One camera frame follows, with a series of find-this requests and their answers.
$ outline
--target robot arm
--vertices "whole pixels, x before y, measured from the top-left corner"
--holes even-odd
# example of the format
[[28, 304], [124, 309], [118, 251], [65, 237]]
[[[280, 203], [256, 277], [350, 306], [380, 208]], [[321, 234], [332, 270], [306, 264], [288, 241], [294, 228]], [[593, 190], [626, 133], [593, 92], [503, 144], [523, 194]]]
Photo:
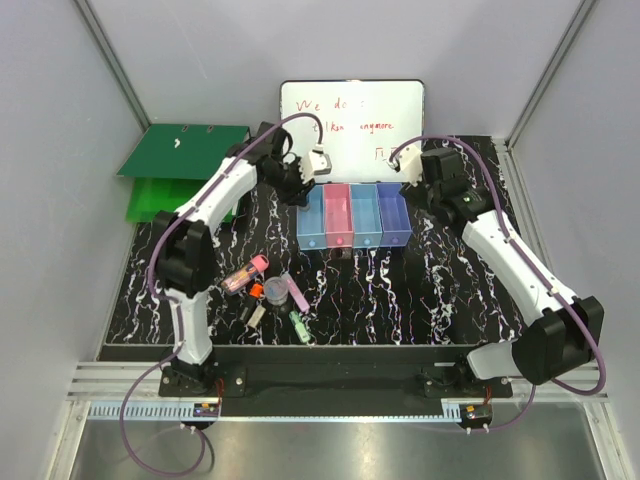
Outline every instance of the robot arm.
[[[257, 136], [272, 125], [263, 123]], [[259, 182], [275, 188], [279, 199], [287, 205], [305, 206], [307, 194], [314, 187], [314, 177], [331, 171], [331, 161], [322, 145], [304, 157], [294, 156], [284, 163], [285, 142], [291, 149], [291, 136], [282, 128], [276, 129], [256, 145], [245, 157], [236, 157], [250, 143], [234, 145], [213, 177], [187, 203], [175, 212], [159, 212], [152, 225], [152, 237], [160, 236], [178, 218], [178, 228], [162, 246], [156, 262], [156, 276], [171, 302], [173, 330], [180, 328], [182, 314], [184, 344], [172, 368], [205, 387], [213, 382], [213, 345], [207, 326], [207, 289], [215, 278], [215, 254], [211, 234], [247, 192]]]
[[[506, 216], [502, 232], [489, 192], [472, 188], [457, 150], [441, 148], [422, 153], [415, 145], [397, 156], [393, 165], [408, 181], [401, 190], [407, 201], [433, 214], [491, 267], [513, 297], [527, 329], [511, 342], [487, 344], [471, 351], [457, 366], [467, 381], [499, 376], [523, 376], [540, 385], [593, 358], [584, 335], [555, 297], [569, 302], [598, 342], [604, 311], [593, 297], [580, 299], [558, 281], [522, 241]], [[531, 263], [553, 285], [549, 291], [530, 265], [516, 252], [524, 250]]]

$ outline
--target marble pattern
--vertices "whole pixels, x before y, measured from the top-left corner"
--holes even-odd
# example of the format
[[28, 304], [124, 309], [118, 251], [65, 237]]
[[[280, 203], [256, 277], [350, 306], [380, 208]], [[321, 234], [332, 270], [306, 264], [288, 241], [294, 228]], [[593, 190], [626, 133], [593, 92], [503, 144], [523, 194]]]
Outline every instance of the marble pattern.
[[[462, 138], [488, 162], [515, 224], [491, 139]], [[483, 185], [479, 168], [464, 158], [473, 184]], [[317, 345], [477, 344], [517, 337], [523, 326], [518, 309], [485, 262], [428, 215], [409, 206], [409, 216], [413, 235], [404, 248], [353, 249], [342, 258], [338, 250], [301, 252], [295, 207], [280, 204], [273, 189], [259, 185], [233, 224], [214, 235], [217, 278], [208, 301], [214, 343], [299, 343], [288, 318], [291, 302], [280, 309], [263, 302], [267, 313], [254, 330], [236, 318], [246, 292], [230, 297], [219, 286], [259, 253], [269, 258], [267, 277], [288, 271], [304, 293], [311, 310], [303, 318]], [[168, 305], [147, 291], [150, 234], [149, 224], [138, 226], [107, 344], [173, 341]]]

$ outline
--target gray floor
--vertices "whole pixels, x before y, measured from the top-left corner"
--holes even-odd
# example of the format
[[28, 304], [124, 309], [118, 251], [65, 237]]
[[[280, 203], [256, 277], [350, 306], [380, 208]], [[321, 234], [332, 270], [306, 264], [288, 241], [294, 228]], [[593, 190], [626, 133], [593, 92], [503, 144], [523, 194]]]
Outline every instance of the gray floor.
[[[516, 413], [497, 405], [497, 421]], [[206, 430], [215, 449], [189, 478], [261, 480], [604, 479], [579, 405], [534, 405], [516, 427], [490, 435], [429, 431], [417, 424], [220, 422]], [[131, 444], [156, 468], [182, 470], [198, 452], [195, 436], [168, 423], [128, 422]], [[73, 479], [149, 479], [125, 459], [117, 422], [89, 421]]]

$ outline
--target gray wall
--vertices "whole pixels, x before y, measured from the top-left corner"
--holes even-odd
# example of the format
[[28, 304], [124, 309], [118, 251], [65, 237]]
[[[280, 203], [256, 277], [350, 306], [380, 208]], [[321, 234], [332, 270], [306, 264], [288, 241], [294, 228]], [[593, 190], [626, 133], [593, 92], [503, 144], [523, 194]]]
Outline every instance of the gray wall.
[[556, 273], [596, 295], [609, 393], [640, 464], [640, 33], [637, 0], [600, 2], [516, 145]]
[[141, 132], [69, 0], [3, 2], [0, 45], [0, 465], [39, 479], [105, 326]]
[[149, 117], [256, 126], [285, 80], [419, 78], [427, 130], [505, 136], [579, 0], [92, 0]]

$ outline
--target pink bin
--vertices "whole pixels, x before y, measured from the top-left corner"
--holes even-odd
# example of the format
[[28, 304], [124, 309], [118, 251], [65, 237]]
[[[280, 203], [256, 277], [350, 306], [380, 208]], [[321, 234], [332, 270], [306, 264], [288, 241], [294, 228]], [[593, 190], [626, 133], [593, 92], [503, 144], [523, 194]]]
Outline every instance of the pink bin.
[[353, 246], [351, 192], [346, 183], [324, 186], [324, 219], [327, 247]]

